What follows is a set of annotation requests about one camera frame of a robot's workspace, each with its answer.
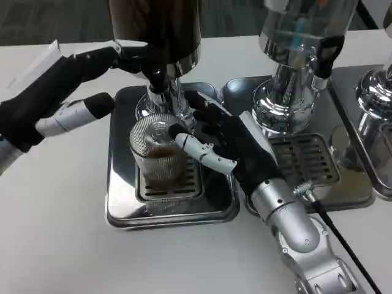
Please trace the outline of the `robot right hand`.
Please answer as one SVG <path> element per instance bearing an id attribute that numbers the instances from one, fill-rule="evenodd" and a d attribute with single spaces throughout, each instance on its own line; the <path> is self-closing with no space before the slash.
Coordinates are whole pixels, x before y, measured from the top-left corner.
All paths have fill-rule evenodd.
<path id="1" fill-rule="evenodd" d="M 248 112 L 234 116 L 197 91 L 186 91 L 184 97 L 194 109 L 193 117 L 204 124 L 202 131 L 218 141 L 217 146 L 202 141 L 185 127 L 173 124 L 169 136 L 187 155 L 216 172 L 233 175 L 248 197 L 262 183 L 283 178 L 267 139 L 261 136 L 263 143 L 259 143 L 246 126 Z"/>

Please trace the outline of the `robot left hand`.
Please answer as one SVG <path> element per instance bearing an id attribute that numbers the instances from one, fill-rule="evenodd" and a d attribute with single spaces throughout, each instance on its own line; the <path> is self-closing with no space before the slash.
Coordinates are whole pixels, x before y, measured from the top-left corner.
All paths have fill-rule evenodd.
<path id="1" fill-rule="evenodd" d="M 95 80 L 110 68 L 137 74 L 159 59 L 157 48 L 134 40 L 109 40 L 70 55 L 53 42 L 8 89 L 9 98 L 1 102 L 1 137 L 26 153 L 43 140 L 35 129 L 36 122 L 82 83 Z"/>

